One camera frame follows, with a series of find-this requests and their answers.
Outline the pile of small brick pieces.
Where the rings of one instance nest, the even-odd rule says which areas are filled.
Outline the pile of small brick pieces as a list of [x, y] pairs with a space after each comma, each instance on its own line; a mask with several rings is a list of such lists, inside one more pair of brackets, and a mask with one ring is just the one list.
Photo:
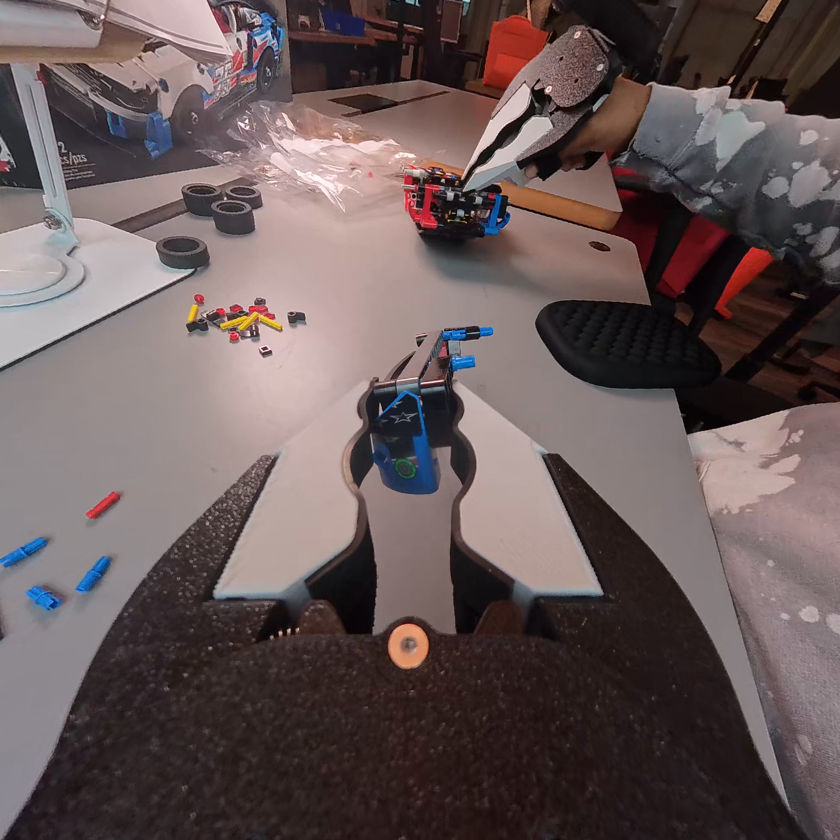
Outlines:
[[193, 296], [185, 321], [188, 334], [215, 330], [224, 334], [230, 344], [254, 346], [264, 359], [272, 356], [274, 351], [263, 342], [263, 329], [281, 333], [286, 326], [294, 327], [306, 322], [305, 313], [296, 310], [288, 311], [287, 320], [283, 322], [269, 310], [266, 299], [262, 297], [257, 297], [248, 308], [237, 303], [228, 308], [206, 308], [206, 303], [204, 295], [196, 293]]

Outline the scattered blue and red pins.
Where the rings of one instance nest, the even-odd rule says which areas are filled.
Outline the scattered blue and red pins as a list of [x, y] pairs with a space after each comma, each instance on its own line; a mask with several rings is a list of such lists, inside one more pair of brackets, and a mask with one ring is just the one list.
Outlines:
[[[94, 521], [100, 518], [121, 499], [122, 494], [113, 491], [102, 498], [95, 506], [86, 512], [88, 520]], [[27, 561], [41, 552], [49, 544], [49, 538], [37, 537], [14, 550], [6, 553], [1, 558], [2, 570], [14, 567], [17, 564]], [[112, 559], [108, 555], [101, 556], [89, 570], [84, 573], [77, 583], [74, 592], [87, 594], [92, 592], [101, 582], [103, 576], [109, 571]], [[62, 597], [52, 589], [42, 584], [36, 584], [27, 589], [26, 597], [33, 606], [45, 612], [53, 612], [60, 608], [63, 603]]]

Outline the orange bag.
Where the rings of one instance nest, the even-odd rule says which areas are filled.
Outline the orange bag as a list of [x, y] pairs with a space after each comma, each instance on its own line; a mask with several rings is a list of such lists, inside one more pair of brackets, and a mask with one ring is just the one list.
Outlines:
[[546, 46], [548, 33], [526, 17], [513, 15], [492, 25], [482, 82], [505, 90], [514, 77]]

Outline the black red blue bumper assembly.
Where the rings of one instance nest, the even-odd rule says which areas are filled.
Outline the black red blue bumper assembly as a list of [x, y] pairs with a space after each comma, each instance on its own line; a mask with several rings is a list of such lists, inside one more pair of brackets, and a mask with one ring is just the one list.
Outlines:
[[493, 333], [478, 325], [420, 333], [415, 351], [374, 385], [372, 452], [386, 487], [415, 496], [438, 490], [438, 450], [452, 438], [455, 373], [476, 366], [461, 344]]

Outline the person's grey sweatshirt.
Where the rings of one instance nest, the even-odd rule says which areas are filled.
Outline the person's grey sweatshirt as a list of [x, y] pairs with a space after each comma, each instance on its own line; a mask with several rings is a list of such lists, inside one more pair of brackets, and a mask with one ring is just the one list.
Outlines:
[[791, 810], [839, 838], [839, 407], [689, 436]]

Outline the toy brick car chassis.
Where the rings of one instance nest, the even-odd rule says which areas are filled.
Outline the toy brick car chassis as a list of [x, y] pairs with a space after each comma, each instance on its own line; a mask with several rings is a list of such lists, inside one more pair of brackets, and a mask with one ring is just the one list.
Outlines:
[[458, 173], [438, 166], [404, 166], [403, 193], [405, 211], [421, 236], [496, 236], [510, 220], [508, 196], [499, 185], [468, 192]]

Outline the building instruction booklet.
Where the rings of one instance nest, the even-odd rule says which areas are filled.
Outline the building instruction booklet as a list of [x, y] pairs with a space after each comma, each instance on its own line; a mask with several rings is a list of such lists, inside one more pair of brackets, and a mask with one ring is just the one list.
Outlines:
[[3, 63], [96, 64], [160, 40], [199, 60], [230, 56], [204, 1], [2, 1]]

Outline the blue storage bin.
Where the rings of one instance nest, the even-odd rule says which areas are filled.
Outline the blue storage bin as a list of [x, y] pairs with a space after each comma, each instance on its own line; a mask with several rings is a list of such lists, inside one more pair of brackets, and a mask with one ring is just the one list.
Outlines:
[[350, 38], [365, 38], [365, 21], [362, 17], [340, 10], [322, 7], [309, 15], [310, 30]]

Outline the person's right forearm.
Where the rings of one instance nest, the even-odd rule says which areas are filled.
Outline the person's right forearm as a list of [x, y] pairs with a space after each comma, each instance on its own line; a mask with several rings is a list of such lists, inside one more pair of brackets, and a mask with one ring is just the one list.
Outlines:
[[730, 99], [729, 87], [650, 87], [616, 163], [746, 244], [837, 285], [839, 120]]

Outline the black toy car box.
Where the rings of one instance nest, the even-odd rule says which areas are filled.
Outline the black toy car box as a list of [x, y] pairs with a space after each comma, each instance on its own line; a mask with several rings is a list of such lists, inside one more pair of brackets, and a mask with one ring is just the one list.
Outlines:
[[199, 60], [160, 40], [122, 62], [41, 64], [66, 186], [189, 172], [197, 150], [252, 101], [291, 100], [285, 2], [207, 2], [230, 56]]

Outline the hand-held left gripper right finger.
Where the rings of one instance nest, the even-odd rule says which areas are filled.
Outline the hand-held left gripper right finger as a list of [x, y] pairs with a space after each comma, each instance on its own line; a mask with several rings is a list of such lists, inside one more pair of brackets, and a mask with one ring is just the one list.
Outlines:
[[512, 602], [526, 620], [541, 598], [603, 597], [547, 450], [464, 385], [454, 384], [453, 397], [456, 631], [472, 633], [493, 602]]

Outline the white book stand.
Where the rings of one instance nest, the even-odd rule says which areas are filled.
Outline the white book stand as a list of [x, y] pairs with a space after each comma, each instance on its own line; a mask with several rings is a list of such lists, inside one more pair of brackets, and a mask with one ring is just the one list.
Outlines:
[[39, 66], [63, 58], [132, 57], [130, 32], [107, 29], [110, 2], [1, 2], [2, 63], [8, 64], [23, 110], [43, 189], [40, 224], [2, 234], [1, 307], [21, 308], [62, 297], [84, 281], [60, 152]]

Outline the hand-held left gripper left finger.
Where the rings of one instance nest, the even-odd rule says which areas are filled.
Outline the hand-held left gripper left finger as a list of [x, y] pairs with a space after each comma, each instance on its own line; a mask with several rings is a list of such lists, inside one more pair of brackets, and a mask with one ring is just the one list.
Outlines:
[[213, 588], [279, 604], [294, 626], [326, 601], [348, 633], [373, 631], [376, 564], [360, 484], [373, 466], [362, 381], [282, 444]]

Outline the clear plastic bag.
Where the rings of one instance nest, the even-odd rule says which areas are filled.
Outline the clear plastic bag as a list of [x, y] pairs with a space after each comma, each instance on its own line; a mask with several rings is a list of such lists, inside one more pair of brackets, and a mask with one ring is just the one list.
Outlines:
[[402, 198], [405, 169], [427, 162], [355, 122], [264, 100], [208, 131], [197, 150], [284, 195], [328, 201], [346, 214]]

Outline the person's right hand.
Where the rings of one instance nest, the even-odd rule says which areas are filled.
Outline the person's right hand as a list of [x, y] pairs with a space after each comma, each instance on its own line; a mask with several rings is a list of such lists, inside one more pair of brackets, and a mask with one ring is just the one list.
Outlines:
[[543, 158], [525, 170], [528, 179], [547, 179], [558, 170], [569, 172], [588, 167], [587, 157], [599, 158], [604, 153], [621, 153], [627, 149], [647, 108], [652, 88], [619, 77], [612, 92], [594, 114], [576, 129], [572, 139], [562, 148], [556, 161]]

